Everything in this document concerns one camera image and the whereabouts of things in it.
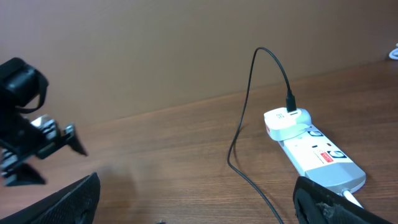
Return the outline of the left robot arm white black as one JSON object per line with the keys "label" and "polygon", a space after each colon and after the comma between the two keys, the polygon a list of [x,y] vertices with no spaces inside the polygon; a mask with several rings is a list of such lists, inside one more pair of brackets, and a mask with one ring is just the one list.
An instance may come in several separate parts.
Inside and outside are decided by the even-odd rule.
{"label": "left robot arm white black", "polygon": [[46,180],[26,160],[45,159],[64,146],[87,156],[73,123],[61,129],[48,115],[30,121],[25,115],[40,109],[49,82],[23,59],[1,65],[1,177],[6,187],[44,185]]}

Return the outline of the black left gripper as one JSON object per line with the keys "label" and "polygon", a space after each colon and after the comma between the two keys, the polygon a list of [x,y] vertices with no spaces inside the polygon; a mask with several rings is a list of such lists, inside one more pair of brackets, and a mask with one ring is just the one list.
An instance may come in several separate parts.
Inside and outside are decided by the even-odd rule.
{"label": "black left gripper", "polygon": [[88,156],[74,123],[61,129],[57,121],[45,114],[33,121],[21,117],[17,124],[1,136],[1,170],[6,187],[44,185],[46,180],[29,164],[23,164],[35,156],[45,159],[64,146]]}

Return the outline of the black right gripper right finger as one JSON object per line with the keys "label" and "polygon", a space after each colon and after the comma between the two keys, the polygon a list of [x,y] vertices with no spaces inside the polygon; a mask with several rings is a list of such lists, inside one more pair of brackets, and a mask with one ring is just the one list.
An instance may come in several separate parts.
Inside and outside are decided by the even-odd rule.
{"label": "black right gripper right finger", "polygon": [[300,224],[391,224],[302,176],[297,178],[293,203]]}

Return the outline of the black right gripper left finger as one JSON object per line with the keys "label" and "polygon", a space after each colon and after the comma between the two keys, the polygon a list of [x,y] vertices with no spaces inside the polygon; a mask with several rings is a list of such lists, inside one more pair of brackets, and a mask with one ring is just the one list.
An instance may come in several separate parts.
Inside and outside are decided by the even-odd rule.
{"label": "black right gripper left finger", "polygon": [[1,219],[1,224],[92,224],[100,190],[100,179],[94,172]]}

